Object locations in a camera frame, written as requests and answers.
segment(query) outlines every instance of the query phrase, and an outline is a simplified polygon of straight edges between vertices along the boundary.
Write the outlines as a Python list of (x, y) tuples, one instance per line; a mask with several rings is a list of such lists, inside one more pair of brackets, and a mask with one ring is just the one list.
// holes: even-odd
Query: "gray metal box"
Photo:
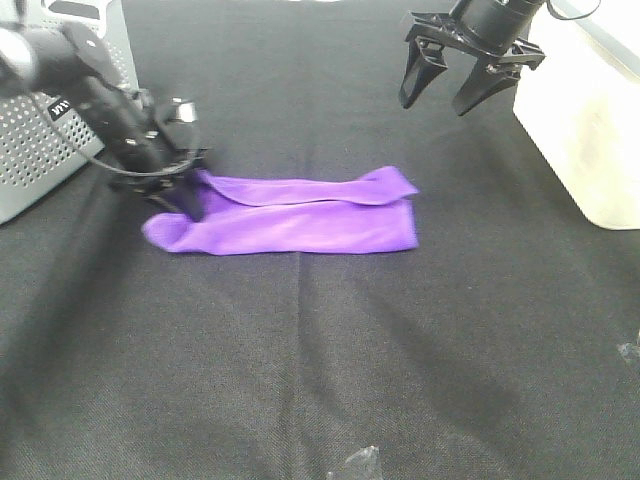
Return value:
[[(65, 21), (84, 23), (104, 40), (128, 87), (137, 89), (121, 0), (74, 0), (72, 3), (93, 7), (88, 10), (92, 12), (91, 17), (99, 18), (56, 13), (54, 10), (59, 9), (55, 0), (29, 0), (27, 23), (45, 28), (57, 28)], [(14, 18), (13, 0), (0, 0), (0, 20)], [(42, 93), (36, 97), (45, 111), (56, 101)], [(69, 111), (55, 123), (85, 153), (95, 155), (103, 148), (75, 111)], [(28, 98), (0, 99), (0, 224), (32, 205), (85, 162), (55, 135)]]

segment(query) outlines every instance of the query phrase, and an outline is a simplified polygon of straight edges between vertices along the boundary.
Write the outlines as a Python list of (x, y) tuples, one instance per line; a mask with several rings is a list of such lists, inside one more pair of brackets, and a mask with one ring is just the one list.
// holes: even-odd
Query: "white plastic bin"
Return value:
[[(580, 0), (554, 0), (575, 15)], [(604, 0), (592, 17), (546, 10), (529, 39), (547, 55), (523, 71), (514, 112), (584, 215), (608, 229), (640, 228), (640, 4)]]

